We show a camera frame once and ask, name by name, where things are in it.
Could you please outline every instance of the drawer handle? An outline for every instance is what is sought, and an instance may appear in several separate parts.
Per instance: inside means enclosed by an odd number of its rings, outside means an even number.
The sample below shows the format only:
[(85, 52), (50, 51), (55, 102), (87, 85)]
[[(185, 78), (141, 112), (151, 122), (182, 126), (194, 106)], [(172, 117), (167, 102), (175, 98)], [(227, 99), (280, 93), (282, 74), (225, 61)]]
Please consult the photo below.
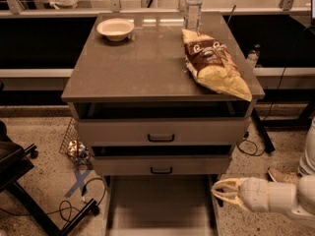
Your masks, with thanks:
[(151, 135), (148, 134), (148, 140), (151, 143), (171, 143), (175, 140), (175, 135)]
[(169, 175), (171, 173), (173, 173), (173, 167), (169, 167), (169, 170), (154, 170), (152, 167), (150, 168), (150, 171), (152, 174), (156, 174), (156, 175)]

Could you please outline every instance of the white robotic hand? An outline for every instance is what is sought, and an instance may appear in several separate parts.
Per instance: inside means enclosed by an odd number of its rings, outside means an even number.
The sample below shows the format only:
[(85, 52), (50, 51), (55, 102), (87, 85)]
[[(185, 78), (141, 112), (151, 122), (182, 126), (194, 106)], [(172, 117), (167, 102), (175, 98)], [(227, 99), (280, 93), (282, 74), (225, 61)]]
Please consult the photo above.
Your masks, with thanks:
[(304, 176), (298, 186), (265, 179), (230, 178), (212, 187), (214, 196), (251, 211), (273, 211), (315, 228), (315, 175)]

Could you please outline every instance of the clear bottle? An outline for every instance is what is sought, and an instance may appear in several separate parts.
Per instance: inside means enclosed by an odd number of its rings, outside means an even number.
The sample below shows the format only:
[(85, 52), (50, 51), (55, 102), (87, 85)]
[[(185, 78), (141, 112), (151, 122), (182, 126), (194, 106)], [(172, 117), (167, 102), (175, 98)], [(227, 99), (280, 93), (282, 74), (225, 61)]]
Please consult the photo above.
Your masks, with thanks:
[(185, 0), (184, 27), (188, 30), (199, 30), (203, 0)]
[(260, 44), (256, 43), (252, 49), (248, 52), (247, 63), (254, 69), (260, 56)]

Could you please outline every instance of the white bowl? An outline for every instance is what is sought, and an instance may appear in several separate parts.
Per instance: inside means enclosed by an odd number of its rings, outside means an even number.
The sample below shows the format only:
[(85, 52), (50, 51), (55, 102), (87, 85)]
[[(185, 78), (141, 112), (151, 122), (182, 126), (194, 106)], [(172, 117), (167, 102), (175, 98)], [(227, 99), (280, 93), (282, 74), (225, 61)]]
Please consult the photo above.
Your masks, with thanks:
[(105, 20), (97, 25), (97, 31), (111, 41), (121, 41), (134, 29), (134, 24), (125, 19)]

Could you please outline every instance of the floor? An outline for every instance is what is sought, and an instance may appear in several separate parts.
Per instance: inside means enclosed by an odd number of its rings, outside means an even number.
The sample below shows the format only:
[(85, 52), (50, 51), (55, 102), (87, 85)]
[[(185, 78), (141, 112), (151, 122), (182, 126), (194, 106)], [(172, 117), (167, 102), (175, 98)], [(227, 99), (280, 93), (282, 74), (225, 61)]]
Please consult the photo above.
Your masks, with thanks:
[[(274, 106), (274, 115), (284, 115), (280, 106)], [(289, 107), (288, 115), (295, 115), (300, 108)], [(259, 113), (264, 115), (268, 106), (262, 106)], [(29, 192), (35, 201), (45, 212), (53, 212), (49, 216), (54, 223), (62, 228), (70, 214), (68, 209), (62, 211), (61, 217), (58, 209), (68, 207), (68, 201), (72, 207), (78, 209), (85, 204), (82, 201), (80, 181), (87, 183), (89, 180), (98, 178), (93, 170), (78, 167), (68, 159), (63, 148), (69, 132), (71, 115), (66, 106), (51, 107), (1, 107), (0, 119), (7, 124), (8, 135), (16, 143), (24, 148), (35, 144), (39, 153), (38, 158), (32, 159), (34, 169), (19, 180), (19, 183)], [(264, 145), (259, 134), (251, 123), (248, 140), (254, 142), (259, 152)], [(222, 178), (256, 176), (267, 179), (267, 169), (276, 166), (283, 172), (294, 171), (298, 160), (302, 155), (304, 140), (307, 130), (302, 131), (269, 131), (276, 150), (271, 154), (263, 153), (261, 156), (246, 155), (238, 148), (232, 155), (232, 161)], [(245, 143), (241, 147), (247, 152), (253, 152), (252, 144)], [(89, 183), (86, 200), (94, 198), (97, 202), (104, 194), (101, 181), (95, 179)], [(13, 214), (0, 210), (0, 229), (5, 230), (9, 236), (39, 236), (45, 235), (44, 231), (36, 224), (24, 207), (19, 204), (9, 193), (0, 194), (0, 208)], [(71, 233), (76, 236), (104, 235), (104, 210), (105, 198), (100, 202), (100, 214), (89, 215)], [(219, 232), (221, 236), (306, 236), (314, 235), (315, 229), (299, 225), (284, 215), (277, 213), (255, 213), (242, 210), (238, 206), (224, 204), (217, 206)], [(202, 235), (209, 235), (207, 230)], [(121, 230), (115, 235), (127, 235)], [(159, 235), (174, 235), (170, 232), (161, 232)]]

